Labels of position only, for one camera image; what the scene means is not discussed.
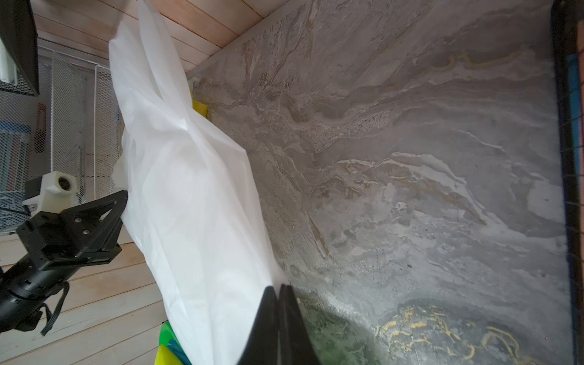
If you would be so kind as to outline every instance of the marble surface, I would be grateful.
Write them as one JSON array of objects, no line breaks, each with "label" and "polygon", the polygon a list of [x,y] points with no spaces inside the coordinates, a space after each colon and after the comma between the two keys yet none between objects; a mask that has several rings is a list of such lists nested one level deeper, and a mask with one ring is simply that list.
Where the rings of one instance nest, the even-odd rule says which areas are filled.
[{"label": "marble surface", "polygon": [[550,7],[307,1],[198,72],[324,363],[570,363]]}]

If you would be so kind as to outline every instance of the wooden plank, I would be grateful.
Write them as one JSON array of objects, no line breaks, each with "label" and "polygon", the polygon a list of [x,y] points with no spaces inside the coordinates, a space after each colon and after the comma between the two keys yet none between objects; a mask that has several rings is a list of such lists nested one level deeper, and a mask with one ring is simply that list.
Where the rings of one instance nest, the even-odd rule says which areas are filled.
[{"label": "wooden plank", "polygon": [[[62,310],[68,311],[152,283],[154,278],[145,263],[85,276],[70,282],[71,289]],[[54,308],[60,297],[61,292],[45,303],[49,308]]]},{"label": "wooden plank", "polygon": [[162,301],[91,327],[73,336],[10,359],[4,365],[66,365],[107,349],[166,321]]},{"label": "wooden plank", "polygon": [[161,300],[162,296],[158,286],[150,284],[62,312],[52,330],[46,336],[40,334],[40,329],[45,324],[44,319],[41,320],[34,331],[21,332],[12,330],[5,332],[2,334],[2,340],[0,341],[0,361],[38,349]]},{"label": "wooden plank", "polygon": [[245,0],[245,3],[265,18],[284,5],[287,1],[288,0]]},{"label": "wooden plank", "polygon": [[194,69],[195,67],[197,67],[197,65],[192,64],[188,61],[185,60],[181,60],[180,63],[183,65],[183,69],[185,70],[185,73],[189,72],[190,70]]},{"label": "wooden plank", "polygon": [[188,1],[237,34],[242,34],[262,20],[262,17],[242,0]]},{"label": "wooden plank", "polygon": [[[130,15],[131,17],[138,19],[137,0],[100,0],[100,1],[118,9],[123,13]],[[215,44],[202,38],[198,34],[191,32],[189,29],[181,26],[180,24],[174,22],[173,20],[167,18],[166,16],[163,15],[162,17],[164,18],[164,22],[168,27],[168,31],[170,32],[173,38],[178,39],[181,42],[186,43],[189,46],[208,55],[212,55],[221,49],[217,47]]]},{"label": "wooden plank", "polygon": [[74,12],[64,6],[46,0],[31,0],[33,13],[53,22],[67,25],[91,36],[109,41],[116,35],[116,28]]},{"label": "wooden plank", "polygon": [[47,32],[44,32],[42,30],[39,30],[39,29],[37,29],[37,35],[39,36],[40,39],[45,39],[45,40],[48,40],[48,41],[53,42],[53,43],[58,43],[58,44],[61,44],[63,46],[67,46],[69,48],[73,48],[74,50],[78,50],[78,51],[85,52],[88,54],[96,55],[98,57],[109,59],[109,55],[107,52],[97,50],[95,48],[81,44],[79,42],[75,42],[75,41],[60,37],[60,36],[56,36],[54,34],[47,33]]},{"label": "wooden plank", "polygon": [[26,248],[18,237],[10,241],[0,242],[0,262],[3,265],[12,265],[26,255]]},{"label": "wooden plank", "polygon": [[121,226],[120,235],[117,237],[117,244],[121,245],[121,244],[130,243],[130,242],[134,242],[134,240],[132,239],[132,237],[130,237],[130,234],[128,233],[128,230],[126,229],[126,226]]},{"label": "wooden plank", "polygon": [[[133,242],[129,244],[124,244],[121,246],[121,252],[113,259],[112,262],[105,264],[105,265],[94,265],[94,266],[85,266],[79,269],[71,278],[70,280],[79,279],[81,277],[120,269],[122,267],[136,265],[139,263],[145,262],[144,255],[138,246],[136,246]],[[6,265],[2,267],[4,272],[8,271],[12,265]]]},{"label": "wooden plank", "polygon": [[96,63],[103,65],[103,66],[106,66],[106,67],[109,66],[109,60],[107,60],[105,58],[101,58],[101,57],[98,57],[96,55],[91,55],[91,54],[79,52],[79,51],[73,50],[69,47],[65,47],[65,46],[62,46],[62,45],[57,44],[57,43],[49,42],[49,41],[44,40],[44,39],[38,39],[37,44],[39,45],[39,56],[40,57],[46,57],[46,58],[51,59],[53,57],[52,50],[55,50],[55,51],[60,52],[61,54],[72,56],[72,57],[65,57],[65,58],[67,59],[67,61],[69,61],[70,63],[72,63],[74,65],[79,65],[81,67],[91,66],[87,62],[82,61],[82,60],[87,60],[87,61],[91,61],[91,62],[96,62]]},{"label": "wooden plank", "polygon": [[219,47],[225,47],[237,38],[237,33],[187,0],[154,0],[154,5],[160,14]]},{"label": "wooden plank", "polygon": [[254,25],[250,30],[245,32],[244,34],[237,37],[237,39],[231,42],[229,45],[222,48],[220,51],[215,53],[212,57],[209,57],[201,64],[197,65],[192,71],[190,71],[186,78],[189,81],[189,84],[192,83],[192,80],[198,78],[198,75],[210,65],[213,65],[217,62],[220,62],[225,59],[228,54],[231,54],[234,51],[241,51],[241,46],[249,41],[250,39],[256,37],[257,35],[261,34],[269,30],[273,27],[277,22],[284,19],[286,16],[294,12],[299,7],[305,5],[308,0],[288,0],[284,5],[278,8],[278,10],[271,13],[268,17],[263,19],[258,24]]},{"label": "wooden plank", "polygon": [[132,361],[128,361],[124,365],[153,365],[156,360],[156,354],[158,353],[158,347],[146,352],[145,354],[136,357]]},{"label": "wooden plank", "polygon": [[[138,26],[138,19],[119,11],[98,0],[52,0],[61,6],[81,13],[89,18],[100,21],[110,27],[117,29],[120,22]],[[194,49],[186,43],[177,39],[172,39],[179,57],[185,61],[198,65],[207,55]]]},{"label": "wooden plank", "polygon": [[35,15],[34,23],[38,30],[42,30],[47,33],[52,33],[56,36],[60,36],[77,43],[84,44],[86,46],[95,48],[97,50],[108,53],[109,48],[107,46],[107,41],[99,39],[97,37],[90,36],[87,33],[83,33],[77,29],[62,25],[57,22],[53,22],[50,19],[43,18],[42,16]]},{"label": "wooden plank", "polygon": [[97,364],[125,364],[137,356],[158,347],[160,337],[160,327],[158,325],[145,332],[128,338],[125,341],[115,344],[97,354],[89,356],[75,365],[97,365]]},{"label": "wooden plank", "polygon": [[175,45],[175,49],[179,54],[179,57],[192,64],[198,65],[199,63],[209,58],[207,54],[194,49],[186,43],[182,43],[178,39],[173,38],[172,43]]}]

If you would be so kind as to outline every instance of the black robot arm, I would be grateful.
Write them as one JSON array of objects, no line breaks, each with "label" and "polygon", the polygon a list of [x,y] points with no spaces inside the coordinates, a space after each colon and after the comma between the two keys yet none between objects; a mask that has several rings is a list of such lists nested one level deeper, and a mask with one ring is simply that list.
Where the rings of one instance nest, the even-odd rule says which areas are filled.
[{"label": "black robot arm", "polygon": [[[40,211],[18,227],[28,253],[5,273],[0,270],[0,332],[34,330],[43,307],[47,325],[41,333],[52,328],[69,290],[67,280],[81,267],[107,264],[120,253],[117,237],[127,200],[123,190],[60,213]],[[61,290],[51,313],[44,302]]]}]

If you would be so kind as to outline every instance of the wire rack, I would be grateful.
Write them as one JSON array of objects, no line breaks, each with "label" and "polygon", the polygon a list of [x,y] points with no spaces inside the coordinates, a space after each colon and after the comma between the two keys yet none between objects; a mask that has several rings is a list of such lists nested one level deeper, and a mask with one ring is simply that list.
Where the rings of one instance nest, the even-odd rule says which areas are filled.
[{"label": "wire rack", "polygon": [[77,178],[79,192],[71,197],[73,206],[86,202],[87,82],[82,70],[59,53],[53,53],[51,171],[65,172]]},{"label": "wire rack", "polygon": [[40,96],[0,91],[0,234],[27,219],[25,181],[51,171],[77,178],[71,205],[113,192],[124,129],[107,67],[51,51]]},{"label": "wire rack", "polygon": [[110,177],[113,165],[121,154],[121,135],[124,130],[120,108],[113,91],[109,69],[95,67],[95,111],[93,113],[93,176],[95,199],[113,192]]},{"label": "wire rack", "polygon": [[574,364],[584,363],[584,8],[556,0],[551,11],[559,144],[564,186]]},{"label": "wire rack", "polygon": [[51,67],[39,64],[40,94],[0,91],[0,230],[24,222],[25,181],[50,172],[46,139],[51,107]]}]

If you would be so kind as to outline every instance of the wooden floor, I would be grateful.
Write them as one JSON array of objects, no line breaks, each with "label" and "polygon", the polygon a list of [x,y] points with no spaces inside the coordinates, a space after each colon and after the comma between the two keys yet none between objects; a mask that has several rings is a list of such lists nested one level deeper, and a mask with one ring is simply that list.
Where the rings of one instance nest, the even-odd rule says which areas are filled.
[{"label": "wooden floor", "polygon": [[[164,16],[185,72],[225,47],[286,0],[151,0]],[[40,39],[99,57],[137,0],[30,0]]]},{"label": "wooden floor", "polygon": [[[71,278],[63,312],[45,337],[44,316],[34,331],[2,333],[2,364],[154,364],[166,313],[142,253],[130,241],[124,230],[121,253],[110,264],[84,267]],[[2,268],[25,253],[17,238],[1,241]],[[51,309],[59,296],[47,301]]]}]

